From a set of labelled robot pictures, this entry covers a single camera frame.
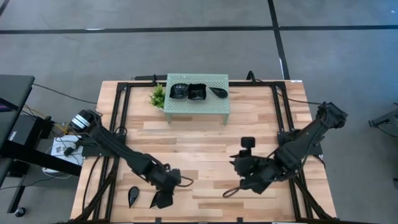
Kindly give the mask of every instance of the wooden tabletop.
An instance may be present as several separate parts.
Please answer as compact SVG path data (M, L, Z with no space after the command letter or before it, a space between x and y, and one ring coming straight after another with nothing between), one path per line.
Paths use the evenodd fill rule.
M99 94L97 110L104 114L102 121L105 126L109 126L111 119L116 85L117 82L103 82ZM307 100L303 83L289 81L286 86L289 98ZM112 222L154 222L155 217L161 217L165 222L235 222L236 217L243 217L245 221L263 222L295 220L287 181L271 184L261 195L251 190L241 190L231 198L222 197L225 190L238 186L239 176L229 163L229 156L241 149L241 137L256 137L256 147L252 150L255 155L267 156L278 146L278 125L271 88L230 87L231 114L227 126L222 124L221 116L213 115L174 116L172 123L168 124L163 112L149 104L152 90L149 87L131 89L126 144L135 151L153 155L164 164L169 163L172 168L179 168L184 176L194 179L195 183L187 188L177 187L172 206L149 208L155 187L134 175L126 161L121 159ZM288 127L283 101L279 98L284 125ZM122 93L118 120L123 99ZM295 128L303 128L311 122L307 104L289 103ZM92 157L84 161L71 218L81 213L83 193L94 160ZM86 204L98 188L101 165L102 159L93 171ZM335 216L323 165L309 157L304 171L309 191L327 213ZM132 186L140 189L140 196L133 207L129 208L127 193ZM305 217L302 196L297 191L301 213ZM104 217L107 198L106 192L100 217Z

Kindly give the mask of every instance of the small green table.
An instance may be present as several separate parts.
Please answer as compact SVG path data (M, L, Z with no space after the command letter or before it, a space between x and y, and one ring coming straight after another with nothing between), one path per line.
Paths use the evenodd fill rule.
M228 97L218 98L206 87L205 100L189 100L170 98L170 89L174 84L206 84L208 87L222 88L228 92ZM166 97L164 114L167 122L172 122L173 114L220 114L224 116L224 125L228 123L229 110L229 81L225 74L167 74Z

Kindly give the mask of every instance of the gray carpet floor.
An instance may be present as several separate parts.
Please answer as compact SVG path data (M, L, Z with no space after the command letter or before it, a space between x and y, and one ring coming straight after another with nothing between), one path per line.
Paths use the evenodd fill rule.
M274 0L280 26L398 24L388 0ZM181 26L271 26L266 0L10 0L0 30ZM398 30L281 31L291 79L303 80L308 100L332 101L348 114L322 147L338 216L398 223L398 139L368 125L396 109ZM227 73L280 80L273 31L117 34L0 34L0 73L33 75L36 83L96 101L104 80L166 73ZM56 121L92 106L34 87L27 104ZM383 126L391 134L398 132ZM26 183L46 176L32 166ZM78 179L28 187L22 218L7 214L13 191L0 191L0 223L66 221ZM16 185L7 178L3 187Z

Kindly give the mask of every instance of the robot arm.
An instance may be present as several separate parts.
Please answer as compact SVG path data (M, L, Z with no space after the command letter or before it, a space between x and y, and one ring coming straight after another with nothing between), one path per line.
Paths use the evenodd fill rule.
M323 103L318 107L316 119L301 131L294 132L289 142L274 151L274 158L251 155L254 147L253 137L243 137L241 144L246 149L231 156L235 171L242 177L239 189L252 189L261 194L275 181L293 178L303 166L310 149L323 139L323 135L331 128L342 128L347 114L333 103Z
M103 149L109 150L126 160L132 172L146 182L156 186L154 202L159 208L173 204L175 186L181 183L179 169L170 169L149 154L136 152L121 143L115 134L108 131L101 123L101 117L91 110L82 110L76 115L71 126L78 133L87 133L83 139L90 138Z

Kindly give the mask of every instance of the green plant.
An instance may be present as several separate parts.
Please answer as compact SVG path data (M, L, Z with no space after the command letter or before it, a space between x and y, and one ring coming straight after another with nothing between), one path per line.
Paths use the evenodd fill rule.
M164 98L166 93L163 91L162 85L158 84L150 96L150 103L158 108L164 108Z

